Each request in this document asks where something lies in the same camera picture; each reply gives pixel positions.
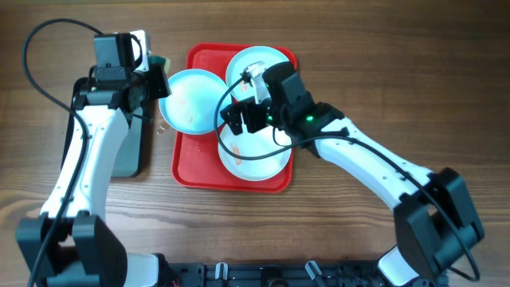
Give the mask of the green and yellow sponge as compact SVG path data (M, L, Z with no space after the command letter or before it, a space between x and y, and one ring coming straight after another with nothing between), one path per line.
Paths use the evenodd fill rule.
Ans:
M163 67L163 71L168 73L171 67L171 60L161 56L150 56L149 61L151 64L159 64Z

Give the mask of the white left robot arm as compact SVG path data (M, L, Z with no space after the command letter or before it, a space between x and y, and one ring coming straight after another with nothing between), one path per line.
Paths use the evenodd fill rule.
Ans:
M30 286L172 286L162 254L128 254L105 224L113 164L129 125L121 108L89 105L74 113L75 132L61 175L39 218L16 231Z

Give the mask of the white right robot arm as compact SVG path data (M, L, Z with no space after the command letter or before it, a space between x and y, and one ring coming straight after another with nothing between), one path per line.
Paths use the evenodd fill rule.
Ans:
M433 173L397 156L364 135L342 112L313 100L249 99L216 108L235 135L268 126L284 131L293 147L343 168L393 211L397 243L377 262L393 286L451 271L479 281L471 248L485 235L463 178L451 168ZM466 257L472 275L454 268Z

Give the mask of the red plastic tray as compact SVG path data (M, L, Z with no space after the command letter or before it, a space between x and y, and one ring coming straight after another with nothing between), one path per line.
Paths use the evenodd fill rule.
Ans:
M230 43L199 43L189 51L186 67L205 69L224 78L234 55L249 47ZM219 149L213 133L192 136L177 132L171 165L175 180L184 187L269 194L283 191L292 181L292 155L273 177L255 182L240 179L227 171L220 160Z

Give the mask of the black water tray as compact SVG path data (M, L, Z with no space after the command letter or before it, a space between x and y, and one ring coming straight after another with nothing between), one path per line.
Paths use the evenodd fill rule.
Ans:
M78 92L81 85L87 82L87 77L78 79L73 86L73 98ZM143 134L144 123L139 117L134 116L129 128L127 137L124 139L116 156L116 161L112 170L112 178L132 178L140 173L142 158L143 158ZM74 131L74 118L69 115L64 151L61 161L61 168L63 167L65 157L67 156L69 146L71 144Z

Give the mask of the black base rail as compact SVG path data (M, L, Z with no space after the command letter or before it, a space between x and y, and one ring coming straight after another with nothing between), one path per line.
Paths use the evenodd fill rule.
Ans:
M386 287L392 284L374 261L309 261L301 264L171 264L182 287Z

